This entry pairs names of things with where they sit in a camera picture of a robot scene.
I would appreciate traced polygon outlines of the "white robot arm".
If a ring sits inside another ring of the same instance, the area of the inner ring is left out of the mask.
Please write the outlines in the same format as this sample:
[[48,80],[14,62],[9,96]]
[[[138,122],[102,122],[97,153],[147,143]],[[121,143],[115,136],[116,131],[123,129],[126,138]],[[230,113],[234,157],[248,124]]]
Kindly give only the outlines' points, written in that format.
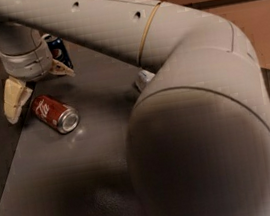
[[252,44],[219,16],[155,0],[0,0],[0,54],[26,26],[152,73],[127,159],[147,216],[270,216],[270,100]]

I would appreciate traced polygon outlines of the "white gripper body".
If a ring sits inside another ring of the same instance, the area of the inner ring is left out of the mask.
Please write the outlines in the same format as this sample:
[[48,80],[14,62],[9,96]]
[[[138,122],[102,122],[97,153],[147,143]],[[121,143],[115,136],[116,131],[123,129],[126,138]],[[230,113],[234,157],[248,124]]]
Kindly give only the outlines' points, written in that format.
[[53,57],[46,42],[32,52],[19,55],[5,55],[0,51],[0,59],[5,71],[13,78],[28,82],[38,81],[46,76],[52,67]]

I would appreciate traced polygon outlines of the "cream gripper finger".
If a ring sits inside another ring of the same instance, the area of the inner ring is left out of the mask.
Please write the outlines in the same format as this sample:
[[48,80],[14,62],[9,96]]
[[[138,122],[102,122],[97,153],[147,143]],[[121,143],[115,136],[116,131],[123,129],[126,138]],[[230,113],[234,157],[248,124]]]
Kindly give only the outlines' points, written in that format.
[[7,121],[16,124],[21,115],[22,107],[30,98],[32,89],[26,83],[11,76],[5,80],[4,85],[4,114]]
[[52,75],[57,75],[57,76],[63,75],[63,76],[71,76],[71,77],[75,76],[74,70],[72,68],[69,68],[68,66],[66,66],[61,61],[53,59],[51,64],[52,64],[52,66],[50,68],[50,73]]

